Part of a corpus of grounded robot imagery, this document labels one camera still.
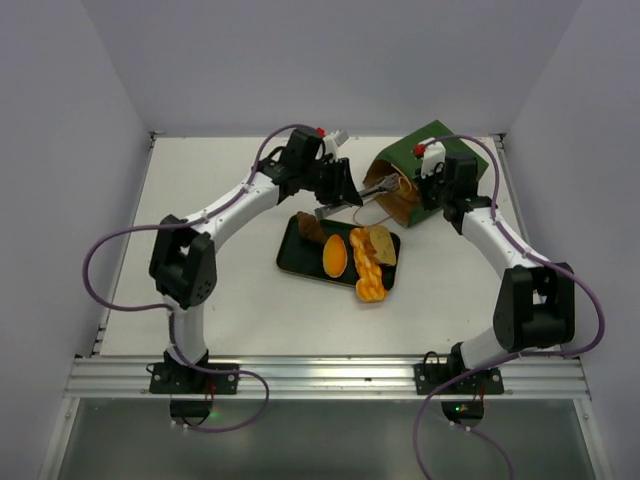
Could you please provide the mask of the green paper bag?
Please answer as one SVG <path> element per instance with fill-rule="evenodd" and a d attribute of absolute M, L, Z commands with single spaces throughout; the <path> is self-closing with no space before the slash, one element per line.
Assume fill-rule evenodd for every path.
<path fill-rule="evenodd" d="M 434 120 L 383 148 L 373 157 L 364 175 L 363 185 L 372 187 L 383 177 L 394 173 L 400 176 L 395 192 L 375 198 L 400 226 L 413 227 L 438 212 L 438 208 L 425 210 L 422 207 L 414 179 L 421 173 L 424 156 L 434 150 L 433 146 L 425 148 L 423 144 L 430 139 L 453 134 L 440 120 Z"/>

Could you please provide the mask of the orange braided fake bread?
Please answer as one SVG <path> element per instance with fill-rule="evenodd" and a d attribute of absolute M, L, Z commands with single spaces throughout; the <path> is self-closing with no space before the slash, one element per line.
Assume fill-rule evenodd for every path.
<path fill-rule="evenodd" d="M 354 264 L 359 276 L 355 284 L 360 301 L 375 303 L 383 301 L 387 290 L 382 282 L 382 270 L 374 259 L 374 248 L 365 228 L 354 228 L 349 234 Z"/>

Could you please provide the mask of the brown fake chocolate bread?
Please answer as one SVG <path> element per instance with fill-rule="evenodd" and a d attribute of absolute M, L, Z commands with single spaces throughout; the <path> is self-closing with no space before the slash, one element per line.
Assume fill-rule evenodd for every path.
<path fill-rule="evenodd" d="M 302 239 L 319 245 L 324 245 L 327 242 L 328 237 L 320 221 L 314 215 L 298 211 L 296 220 L 298 232 Z"/>

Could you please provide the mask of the orange oval fake bread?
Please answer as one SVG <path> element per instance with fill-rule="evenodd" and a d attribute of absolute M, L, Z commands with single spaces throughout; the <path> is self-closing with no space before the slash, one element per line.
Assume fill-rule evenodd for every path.
<path fill-rule="evenodd" d="M 346 244 L 338 234 L 331 235 L 323 248 L 322 264 L 326 275 L 339 278 L 348 264 Z"/>

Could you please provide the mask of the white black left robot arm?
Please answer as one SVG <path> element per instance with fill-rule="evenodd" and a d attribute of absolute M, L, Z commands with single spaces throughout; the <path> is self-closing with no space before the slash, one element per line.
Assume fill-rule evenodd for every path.
<path fill-rule="evenodd" d="M 204 341 L 204 303 L 217 280 L 216 256 L 235 233 L 299 191 L 322 205 L 357 205 L 361 198 L 347 158 L 343 130 L 328 134 L 306 125 L 288 126 L 285 145 L 256 153 L 248 176 L 202 210 L 183 219 L 165 217 L 157 233 L 149 274 L 169 322 L 169 345 L 153 367 L 154 393 L 199 393 L 213 384 Z"/>

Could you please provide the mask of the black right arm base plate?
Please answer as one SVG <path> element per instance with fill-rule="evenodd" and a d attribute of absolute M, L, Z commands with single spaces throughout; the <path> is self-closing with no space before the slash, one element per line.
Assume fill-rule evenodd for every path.
<path fill-rule="evenodd" d="M 458 354 L 440 355 L 427 352 L 413 365 L 414 385 L 419 396 L 437 395 L 501 395 L 505 392 L 503 378 L 498 368 L 476 373 L 462 365 Z"/>

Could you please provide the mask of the metal serving tongs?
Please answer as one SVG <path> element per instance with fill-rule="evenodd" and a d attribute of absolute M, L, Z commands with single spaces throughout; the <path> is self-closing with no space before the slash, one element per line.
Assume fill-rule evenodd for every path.
<path fill-rule="evenodd" d="M 363 206 L 365 201 L 372 200 L 377 196 L 394 193 L 399 189 L 399 180 L 398 173 L 383 176 L 372 186 L 358 191 L 350 198 L 339 198 L 331 201 L 328 205 L 316 208 L 314 216 L 317 220 L 323 220 L 347 208 Z"/>

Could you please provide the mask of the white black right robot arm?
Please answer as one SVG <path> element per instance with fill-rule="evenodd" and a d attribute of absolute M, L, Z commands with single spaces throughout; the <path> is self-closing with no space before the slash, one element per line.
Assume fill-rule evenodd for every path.
<path fill-rule="evenodd" d="M 456 232 L 472 243 L 501 280 L 492 325 L 452 347 L 445 379 L 468 392 L 481 380 L 479 366 L 508 354 L 565 344 L 575 334 L 575 288 L 557 265 L 531 259 L 518 234 L 501 222 L 492 199 L 478 194 L 478 160 L 428 147 L 415 183 L 422 206 L 439 208 Z"/>

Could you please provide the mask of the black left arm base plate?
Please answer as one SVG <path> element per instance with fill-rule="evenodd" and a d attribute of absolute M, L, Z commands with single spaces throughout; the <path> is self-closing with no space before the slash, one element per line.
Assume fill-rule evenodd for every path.
<path fill-rule="evenodd" d="M 160 395 L 235 395 L 239 366 L 231 363 L 203 365 L 206 372 L 177 363 L 154 363 L 148 391 Z"/>

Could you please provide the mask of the tan sliced fake bread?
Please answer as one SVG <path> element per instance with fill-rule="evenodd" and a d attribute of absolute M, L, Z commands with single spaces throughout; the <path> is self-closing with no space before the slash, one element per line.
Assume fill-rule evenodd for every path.
<path fill-rule="evenodd" d="M 395 266 L 397 256 L 389 229 L 382 225 L 374 225 L 368 227 L 367 232 L 373 260 L 380 265 Z"/>

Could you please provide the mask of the orange ring fake bread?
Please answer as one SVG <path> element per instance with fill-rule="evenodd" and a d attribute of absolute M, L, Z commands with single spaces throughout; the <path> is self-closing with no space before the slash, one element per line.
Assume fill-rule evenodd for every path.
<path fill-rule="evenodd" d="M 416 189 L 411 180 L 403 175 L 397 178 L 397 194 L 403 198 L 412 198 L 416 195 Z"/>

